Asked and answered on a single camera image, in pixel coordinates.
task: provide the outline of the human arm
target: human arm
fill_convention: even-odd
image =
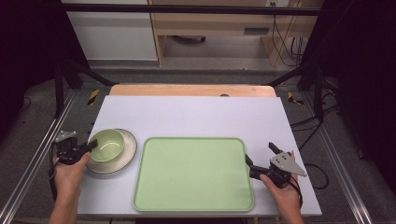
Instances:
[[[297,185],[297,175],[292,174],[291,176],[293,178],[290,179],[290,182],[294,185]],[[279,189],[266,175],[260,175],[260,179],[271,192],[276,202],[276,209],[285,220],[285,223],[304,223],[300,212],[300,199],[297,191],[291,185],[287,185],[285,188]]]
[[[49,224],[70,224],[77,222],[79,184],[82,171],[90,160],[90,152],[73,165],[58,163],[55,166],[55,186],[58,192],[54,208],[49,216]]]

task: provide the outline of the white cabinet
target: white cabinet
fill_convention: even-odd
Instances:
[[[81,4],[139,4],[147,0],[63,0]],[[67,12],[89,61],[157,61],[149,13]]]

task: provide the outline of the light green tray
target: light green tray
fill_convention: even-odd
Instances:
[[[144,145],[137,211],[248,211],[254,204],[238,138],[153,137]]]

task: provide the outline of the white tabletop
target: white tabletop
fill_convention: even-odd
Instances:
[[[92,135],[107,129],[131,132],[137,141],[133,160],[113,174],[84,172],[78,213],[118,217],[257,217],[277,216],[274,201],[264,184],[251,179],[254,206],[246,213],[139,212],[134,209],[134,188],[142,148],[155,136],[237,137],[255,165],[268,167],[275,154],[273,142],[284,151],[294,151],[303,167],[285,110],[277,97],[213,96],[107,96]],[[299,176],[304,196],[303,216],[319,216],[321,210],[308,177]]]

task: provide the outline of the green bowl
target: green bowl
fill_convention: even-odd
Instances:
[[[98,141],[98,146],[92,150],[91,159],[94,161],[111,161],[121,154],[124,149],[122,133],[115,129],[104,129],[96,133],[90,142]]]

